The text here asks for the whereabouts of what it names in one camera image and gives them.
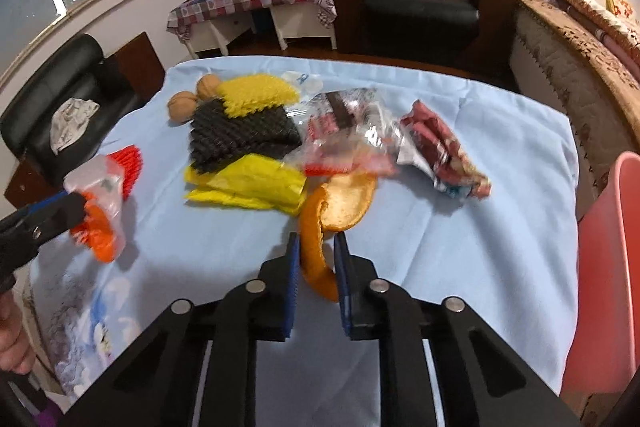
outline metal screw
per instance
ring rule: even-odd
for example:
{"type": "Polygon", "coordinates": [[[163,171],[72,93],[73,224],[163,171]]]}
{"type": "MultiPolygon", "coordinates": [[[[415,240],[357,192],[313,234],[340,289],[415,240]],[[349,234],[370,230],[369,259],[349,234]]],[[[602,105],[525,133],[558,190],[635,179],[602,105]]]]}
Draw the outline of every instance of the metal screw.
{"type": "Polygon", "coordinates": [[[171,311],[176,315],[184,315],[191,310],[191,303],[188,300],[180,299],[171,305],[171,311]]]}
{"type": "Polygon", "coordinates": [[[389,289],[389,283],[384,279],[373,279],[369,283],[369,288],[376,293],[384,293],[389,289]]]}
{"type": "Polygon", "coordinates": [[[445,301],[444,305],[447,307],[447,310],[454,313],[460,313],[463,309],[465,309],[465,301],[463,301],[460,297],[449,297],[445,301]]]}
{"type": "Polygon", "coordinates": [[[260,279],[253,279],[244,285],[244,289],[249,293],[262,293],[266,290],[267,285],[260,279]]]}

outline human hand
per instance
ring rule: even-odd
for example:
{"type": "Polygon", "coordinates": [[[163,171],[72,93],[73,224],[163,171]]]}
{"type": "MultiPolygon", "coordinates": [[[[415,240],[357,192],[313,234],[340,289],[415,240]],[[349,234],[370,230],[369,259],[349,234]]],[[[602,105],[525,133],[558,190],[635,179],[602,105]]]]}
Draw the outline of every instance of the human hand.
{"type": "Polygon", "coordinates": [[[22,327],[22,312],[14,293],[0,295],[0,369],[26,375],[33,368],[36,354],[22,327]]]}

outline snack wrapper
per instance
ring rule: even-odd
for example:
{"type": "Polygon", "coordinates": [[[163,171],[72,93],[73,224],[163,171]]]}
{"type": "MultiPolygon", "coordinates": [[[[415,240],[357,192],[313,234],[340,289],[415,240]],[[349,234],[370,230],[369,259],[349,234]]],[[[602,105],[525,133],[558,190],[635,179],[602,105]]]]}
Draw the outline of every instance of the snack wrapper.
{"type": "Polygon", "coordinates": [[[398,155],[398,164],[415,165],[431,177],[436,190],[452,198],[489,197],[491,181],[476,168],[437,113],[416,100],[401,124],[409,132],[418,155],[406,146],[398,155]]]}
{"type": "Polygon", "coordinates": [[[320,93],[288,113],[304,142],[285,161],[306,176],[393,175],[397,145],[385,113],[375,89],[320,93]]]}

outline white wall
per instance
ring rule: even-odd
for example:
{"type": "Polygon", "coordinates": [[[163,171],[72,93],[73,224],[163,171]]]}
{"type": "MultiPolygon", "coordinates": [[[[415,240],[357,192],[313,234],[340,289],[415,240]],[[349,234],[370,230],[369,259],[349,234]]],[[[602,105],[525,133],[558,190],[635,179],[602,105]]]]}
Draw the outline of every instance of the white wall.
{"type": "MultiPolygon", "coordinates": [[[[146,32],[165,70],[189,58],[185,46],[180,44],[175,35],[166,31],[169,12],[183,1],[97,0],[86,9],[71,12],[2,84],[0,114],[43,62],[77,33],[89,33],[108,56],[135,36],[146,32]]],[[[16,166],[16,158],[0,139],[0,217],[14,210],[4,198],[4,190],[16,166]]]]}

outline white nightstand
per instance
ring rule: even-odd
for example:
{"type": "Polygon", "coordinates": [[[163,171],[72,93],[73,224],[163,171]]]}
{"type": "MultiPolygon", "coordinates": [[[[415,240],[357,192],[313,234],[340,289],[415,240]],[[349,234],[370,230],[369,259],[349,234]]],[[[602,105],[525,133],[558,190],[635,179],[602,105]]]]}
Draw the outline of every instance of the white nightstand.
{"type": "Polygon", "coordinates": [[[276,26],[281,49],[287,49],[287,39],[301,37],[329,37],[332,50],[337,49],[334,27],[325,28],[318,20],[318,5],[312,2],[271,6],[273,25],[276,26]]]}
{"type": "Polygon", "coordinates": [[[229,54],[226,46],[249,30],[255,33],[250,12],[223,15],[191,25],[191,38],[184,45],[192,58],[198,58],[198,52],[216,49],[226,57],[229,54]]]}

